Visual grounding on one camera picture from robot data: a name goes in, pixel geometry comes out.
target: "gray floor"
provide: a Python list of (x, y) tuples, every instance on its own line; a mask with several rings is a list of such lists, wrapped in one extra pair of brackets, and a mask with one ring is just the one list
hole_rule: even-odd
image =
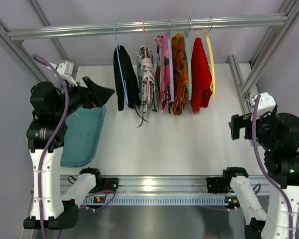
[[(268, 198), (260, 201), (267, 210)], [(81, 208), (75, 228), (62, 239), (244, 239), (241, 210), (222, 212), (197, 206), (112, 206), (93, 213)], [(48, 238), (58, 232), (48, 231)]]

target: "black and white patterned garment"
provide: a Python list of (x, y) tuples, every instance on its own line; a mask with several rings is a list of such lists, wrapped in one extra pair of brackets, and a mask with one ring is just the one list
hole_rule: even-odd
[[(138, 56), (136, 58), (137, 68), (138, 68), (138, 80), (140, 88), (140, 99), (141, 99), (141, 111), (143, 116), (146, 114), (148, 109), (148, 88), (147, 80), (149, 77), (150, 82), (150, 105), (152, 111), (157, 112), (159, 110), (159, 91), (154, 74), (154, 58), (152, 52), (146, 47), (147, 54), (146, 58), (144, 46), (139, 50)], [(146, 67), (146, 61), (149, 68), (149, 76)]]

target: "teal bin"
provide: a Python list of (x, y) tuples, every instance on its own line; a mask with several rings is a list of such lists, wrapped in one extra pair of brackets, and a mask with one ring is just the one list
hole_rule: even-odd
[(101, 108), (79, 108), (66, 119), (68, 130), (64, 138), (62, 167), (82, 167), (95, 156), (105, 116)]

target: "red garment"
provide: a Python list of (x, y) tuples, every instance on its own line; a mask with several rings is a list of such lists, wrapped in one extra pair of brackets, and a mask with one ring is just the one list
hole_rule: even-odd
[(212, 95), (210, 83), (212, 80), (207, 57), (200, 37), (194, 42), (191, 57), (192, 96), (191, 108), (195, 114), (200, 108), (206, 108)]

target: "white wall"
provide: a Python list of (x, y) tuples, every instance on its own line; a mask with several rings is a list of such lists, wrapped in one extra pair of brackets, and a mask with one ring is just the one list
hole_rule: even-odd
[(299, 117), (299, 21), (267, 66), (258, 87), (274, 96), (280, 112)]
[(0, 41), (0, 239), (17, 239), (33, 184), (26, 131), (32, 121), (30, 89), (37, 83)]
[[(242, 16), (277, 12), (283, 0), (38, 0), (53, 26), (74, 24), (111, 24), (163, 19), (188, 19)], [(0, 0), (0, 17), (9, 28), (39, 27), (40, 22), (28, 0)], [(266, 32), (266, 27), (215, 29), (211, 31), (214, 58), (225, 62), (229, 54), (248, 62)], [(156, 51), (154, 38), (163, 32), (146, 34), (147, 45)], [(190, 33), (194, 43), (195, 33)], [(143, 44), (143, 34), (122, 34), (119, 43), (124, 45), (135, 62)], [(60, 38), (70, 60), (88, 65), (112, 65), (115, 40), (113, 35)], [(50, 40), (27, 40), (24, 43), (31, 53), (42, 54), (51, 61), (58, 60)]]

